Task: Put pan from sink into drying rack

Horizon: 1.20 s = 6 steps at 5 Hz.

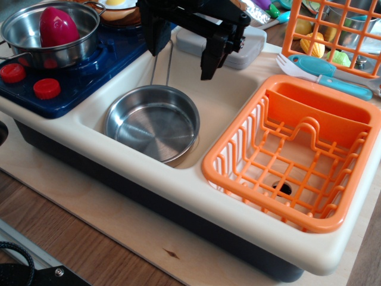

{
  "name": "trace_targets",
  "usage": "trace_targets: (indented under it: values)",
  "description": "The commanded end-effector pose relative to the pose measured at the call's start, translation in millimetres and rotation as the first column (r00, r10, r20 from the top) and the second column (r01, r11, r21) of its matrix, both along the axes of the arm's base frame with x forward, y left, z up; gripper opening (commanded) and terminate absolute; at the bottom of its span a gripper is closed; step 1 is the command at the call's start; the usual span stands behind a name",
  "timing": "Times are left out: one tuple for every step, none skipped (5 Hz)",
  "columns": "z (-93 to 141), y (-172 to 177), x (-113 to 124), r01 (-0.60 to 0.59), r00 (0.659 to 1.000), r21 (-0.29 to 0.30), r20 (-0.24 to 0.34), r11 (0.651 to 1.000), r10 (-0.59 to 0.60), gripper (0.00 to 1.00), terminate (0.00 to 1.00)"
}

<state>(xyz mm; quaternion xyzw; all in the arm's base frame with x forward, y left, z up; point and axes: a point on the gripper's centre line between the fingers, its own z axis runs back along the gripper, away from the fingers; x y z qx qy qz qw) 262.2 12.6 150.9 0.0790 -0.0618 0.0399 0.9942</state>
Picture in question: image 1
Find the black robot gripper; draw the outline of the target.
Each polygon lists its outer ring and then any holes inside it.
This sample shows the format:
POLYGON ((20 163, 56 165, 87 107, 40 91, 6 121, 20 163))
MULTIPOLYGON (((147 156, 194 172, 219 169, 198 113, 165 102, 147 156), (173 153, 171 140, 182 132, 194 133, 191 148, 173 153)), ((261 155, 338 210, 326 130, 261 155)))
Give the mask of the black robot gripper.
POLYGON ((137 1, 148 51, 155 57, 171 39, 171 24, 207 40, 201 80, 211 80, 228 54, 243 47, 249 15, 232 1, 137 1))

